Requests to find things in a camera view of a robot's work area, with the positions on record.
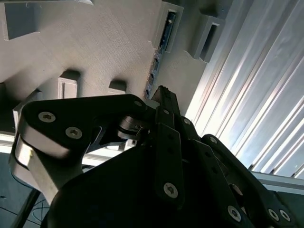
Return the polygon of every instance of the cable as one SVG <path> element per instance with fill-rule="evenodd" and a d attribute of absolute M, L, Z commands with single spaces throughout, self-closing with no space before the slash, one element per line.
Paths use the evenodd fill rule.
<path fill-rule="evenodd" d="M 42 208 L 41 208 L 41 222 L 42 222 L 42 219 L 43 219 L 43 202 L 44 202 L 44 201 L 42 201 Z"/>
<path fill-rule="evenodd" d="M 33 217 L 34 217 L 35 219 L 37 219 L 39 222 L 42 222 L 43 219 L 41 219 L 41 220 L 38 219 L 37 216 L 36 216 L 35 213 L 34 213 L 35 210 L 39 210 L 39 209 L 43 210 L 43 209 L 49 209 L 49 208 L 48 208 L 48 207 L 40 207 L 40 208 L 35 208 L 35 209 L 33 209 L 33 212 L 32 212 Z"/>
<path fill-rule="evenodd" d="M 9 169 L 9 172 L 10 172 L 10 175 L 12 176 L 12 178 L 14 178 L 15 181 L 17 181 L 19 184 L 23 185 L 24 187 L 27 187 L 29 189 L 33 189 L 33 187 L 25 184 L 25 183 L 22 183 L 21 181 L 19 181 L 14 174 L 12 174 L 11 170 Z"/>
<path fill-rule="evenodd" d="M 9 212 L 9 213 L 12 213 L 12 214 L 14 214 L 14 215 L 16 215 L 16 216 L 18 215 L 18 214 L 15 213 L 15 212 L 12 212 L 12 211 L 10 211 L 10 210 L 7 210 L 6 208 L 0 207 L 0 209 L 5 210 L 5 211 L 7 211 L 7 212 Z M 36 223 L 36 222 L 33 222 L 33 221 L 31 221 L 31 220 L 28 220 L 28 219 L 27 219 L 27 221 L 32 222 L 32 223 L 34 223 L 34 224 L 40 226 L 40 224 L 38 224 L 38 223 Z"/>
<path fill-rule="evenodd" d="M 49 209 L 49 207 L 44 207 L 44 206 L 43 206 L 43 203 L 44 203 L 45 201 L 46 201 L 46 200 L 43 199 L 43 200 L 39 201 L 38 203 L 36 203 L 34 206 L 37 206 L 38 204 L 42 203 L 42 207 L 35 208 L 35 209 L 33 209 L 33 211 L 32 211 L 32 216 L 33 216 L 35 219 L 37 219 L 39 222 L 42 222 L 42 220 L 43 220 L 43 209 Z M 35 211 L 35 210 L 38 210 L 38 209 L 41 209 L 41 219 L 39 219 L 39 218 L 35 215 L 35 213 L 34 213 L 34 211 Z"/>

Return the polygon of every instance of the rectangular slot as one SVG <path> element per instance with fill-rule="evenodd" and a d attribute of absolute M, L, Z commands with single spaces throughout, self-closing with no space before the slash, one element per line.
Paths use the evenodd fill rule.
<path fill-rule="evenodd" d="M 201 57 L 201 59 L 205 59 L 205 57 L 206 57 L 206 55 L 207 55 L 207 53 L 208 53 L 208 51 L 209 51 L 209 49 L 210 49 L 210 46 L 211 46 L 211 42 L 212 42 L 212 39 L 214 38 L 214 36 L 215 36 L 215 33 L 216 33 L 216 31 L 217 31 L 217 28 L 218 28 L 218 26 L 217 25 L 212 25 L 211 26 L 211 28 L 210 28 L 210 31 L 209 31 L 209 34 L 208 34 L 208 36 L 207 36 L 207 39 L 206 39 L 206 42 L 205 42 L 205 44 L 204 44 L 204 47 L 203 47 L 203 49 L 202 49 L 202 51 L 201 51 L 201 54 L 200 54 L 200 57 Z"/>
<path fill-rule="evenodd" d="M 160 41 L 160 45 L 159 45 L 160 50 L 166 51 L 166 49 L 167 49 L 175 18 L 176 18 L 175 12 L 168 13 L 166 24 L 163 29 L 161 41 Z"/>
<path fill-rule="evenodd" d="M 77 97 L 77 81 L 79 77 L 79 72 L 67 70 L 58 78 L 58 99 Z"/>
<path fill-rule="evenodd" d="M 158 70 L 158 65 L 159 65 L 159 61 L 157 58 L 154 59 L 153 61 L 153 70 L 157 71 Z"/>

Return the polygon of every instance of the bolt head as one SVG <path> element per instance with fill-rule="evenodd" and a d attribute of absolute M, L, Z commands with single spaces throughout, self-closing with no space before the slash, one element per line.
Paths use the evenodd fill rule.
<path fill-rule="evenodd" d="M 134 101 L 134 103 L 137 105 L 137 106 L 142 106 L 142 103 L 140 103 L 139 101 Z"/>
<path fill-rule="evenodd" d="M 275 221 L 279 221 L 279 217 L 278 215 L 272 210 L 272 209 L 268 209 L 268 213 L 270 214 L 270 216 L 275 220 Z"/>
<path fill-rule="evenodd" d="M 190 120 L 188 120 L 187 118 L 184 119 L 184 122 L 185 122 L 186 124 L 188 124 L 188 125 L 191 124 Z"/>
<path fill-rule="evenodd" d="M 242 220 L 241 214 L 239 211 L 233 207 L 233 206 L 228 206 L 227 208 L 229 215 L 237 222 L 240 222 Z"/>
<path fill-rule="evenodd" d="M 210 137 L 210 141 L 213 142 L 214 144 L 218 143 L 218 141 L 215 138 L 213 138 L 213 137 Z"/>
<path fill-rule="evenodd" d="M 54 116 L 54 114 L 49 113 L 49 112 L 39 113 L 38 118 L 39 118 L 39 120 L 41 120 L 42 122 L 45 122 L 45 123 L 51 123 L 56 120 L 56 117 Z"/>
<path fill-rule="evenodd" d="M 171 198 L 175 199 L 178 196 L 178 191 L 176 187 L 171 183 L 165 183 L 163 186 L 164 192 Z"/>
<path fill-rule="evenodd" d="M 288 222 L 290 222 L 291 219 L 290 219 L 289 215 L 285 211 L 280 210 L 280 213 L 281 213 L 281 215 L 282 215 L 283 218 L 285 218 Z"/>
<path fill-rule="evenodd" d="M 66 135 L 71 139 L 80 139 L 82 137 L 82 132 L 76 127 L 69 127 L 66 129 Z"/>

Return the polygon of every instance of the metal plate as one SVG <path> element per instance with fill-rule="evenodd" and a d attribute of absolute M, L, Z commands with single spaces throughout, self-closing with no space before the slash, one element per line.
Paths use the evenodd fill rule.
<path fill-rule="evenodd" d="M 186 116 L 247 168 L 304 179 L 303 11 L 234 0 Z"/>

